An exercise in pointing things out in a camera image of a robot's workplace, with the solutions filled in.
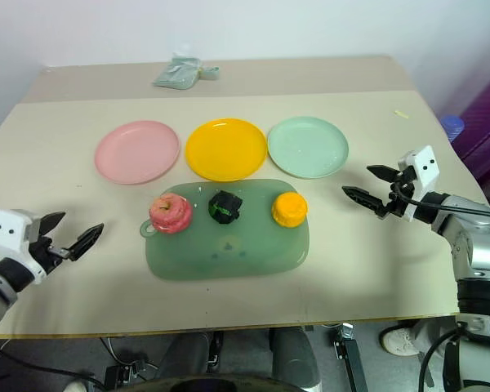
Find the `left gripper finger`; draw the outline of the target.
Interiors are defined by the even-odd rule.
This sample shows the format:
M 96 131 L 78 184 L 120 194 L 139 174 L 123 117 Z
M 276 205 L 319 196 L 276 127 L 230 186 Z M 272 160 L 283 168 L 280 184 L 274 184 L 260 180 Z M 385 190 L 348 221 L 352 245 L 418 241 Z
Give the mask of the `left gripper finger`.
M 81 258 L 91 247 L 94 246 L 98 238 L 101 236 L 104 229 L 104 224 L 98 224 L 92 226 L 83 232 L 76 240 L 76 242 L 69 247 L 69 259 L 77 261 Z
M 52 212 L 40 219 L 39 236 L 45 236 L 51 232 L 65 217 L 65 212 Z

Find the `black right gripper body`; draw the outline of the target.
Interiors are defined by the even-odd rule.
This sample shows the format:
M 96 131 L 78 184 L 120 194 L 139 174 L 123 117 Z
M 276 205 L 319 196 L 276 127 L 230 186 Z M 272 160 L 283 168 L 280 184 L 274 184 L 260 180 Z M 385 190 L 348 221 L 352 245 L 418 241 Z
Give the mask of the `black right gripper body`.
M 415 205 L 410 203 L 412 200 L 415 185 L 413 181 L 417 179 L 416 171 L 413 167 L 406 167 L 401 170 L 400 180 L 390 184 L 389 197 L 394 203 L 394 212 L 403 219 L 412 220 L 415 212 Z

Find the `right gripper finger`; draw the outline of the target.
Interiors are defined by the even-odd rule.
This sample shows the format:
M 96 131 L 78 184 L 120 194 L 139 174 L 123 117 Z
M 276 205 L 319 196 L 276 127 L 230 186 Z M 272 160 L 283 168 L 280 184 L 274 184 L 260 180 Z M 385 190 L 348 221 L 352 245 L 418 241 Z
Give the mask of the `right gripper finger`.
M 378 179 L 391 184 L 398 182 L 401 177 L 401 171 L 385 165 L 370 165 L 367 169 Z
M 345 195 L 358 205 L 374 212 L 378 217 L 386 217 L 387 209 L 381 199 L 355 186 L 342 186 Z

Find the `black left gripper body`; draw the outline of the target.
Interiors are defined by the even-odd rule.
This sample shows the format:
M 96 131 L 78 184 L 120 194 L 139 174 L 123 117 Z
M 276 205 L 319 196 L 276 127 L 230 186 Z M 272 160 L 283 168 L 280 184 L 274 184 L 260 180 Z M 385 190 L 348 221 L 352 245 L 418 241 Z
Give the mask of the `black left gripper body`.
M 43 268 L 46 274 L 50 274 L 62 261 L 69 260 L 69 250 L 65 248 L 54 247 L 52 239 L 47 235 L 38 238 L 34 243 L 29 245 L 29 254 Z

